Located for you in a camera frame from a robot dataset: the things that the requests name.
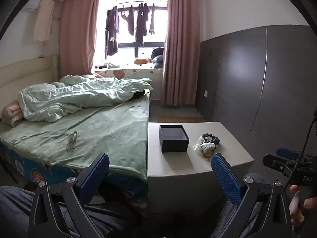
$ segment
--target green blanket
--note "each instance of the green blanket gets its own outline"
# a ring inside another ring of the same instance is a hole
[[[83,108],[112,106],[130,100],[134,93],[152,89],[149,79],[102,78],[90,80],[65,76],[59,83],[37,84],[19,92],[25,119],[56,122]]]
[[[149,103],[146,94],[112,107],[83,109],[58,122],[23,120],[15,128],[0,124],[0,140],[21,157],[75,169],[106,153],[110,172],[146,181]],[[74,131],[77,147],[68,151],[68,136]]]

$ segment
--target eyeglasses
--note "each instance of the eyeglasses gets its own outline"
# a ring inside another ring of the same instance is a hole
[[[76,139],[77,139],[77,131],[74,131],[71,135],[68,136],[68,144],[66,146],[67,150],[76,148]]]

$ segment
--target white plastic bag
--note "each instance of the white plastic bag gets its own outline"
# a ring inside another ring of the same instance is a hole
[[[202,136],[200,136],[197,143],[194,145],[194,150],[202,153],[206,157],[210,157],[212,155],[214,148],[214,143],[205,142]]]

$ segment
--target window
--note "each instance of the window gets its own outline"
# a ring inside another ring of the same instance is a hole
[[[143,37],[144,47],[136,42],[137,7],[140,3],[147,3],[150,8],[149,20],[146,23],[148,34]],[[155,3],[155,34],[149,33],[152,4]],[[128,33],[127,21],[121,17],[121,11],[128,15],[130,6],[134,7],[134,35]],[[105,59],[105,27],[107,21],[107,11],[114,6],[119,11],[119,33],[117,34],[118,52]],[[164,47],[167,32],[167,0],[100,0],[97,15],[97,40],[94,56],[94,65],[103,65],[105,62],[112,62],[125,66],[133,64],[134,59],[150,58],[156,47]]]

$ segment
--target black box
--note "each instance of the black box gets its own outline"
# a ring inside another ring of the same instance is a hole
[[[160,125],[159,142],[162,152],[186,152],[189,138],[182,125]]]

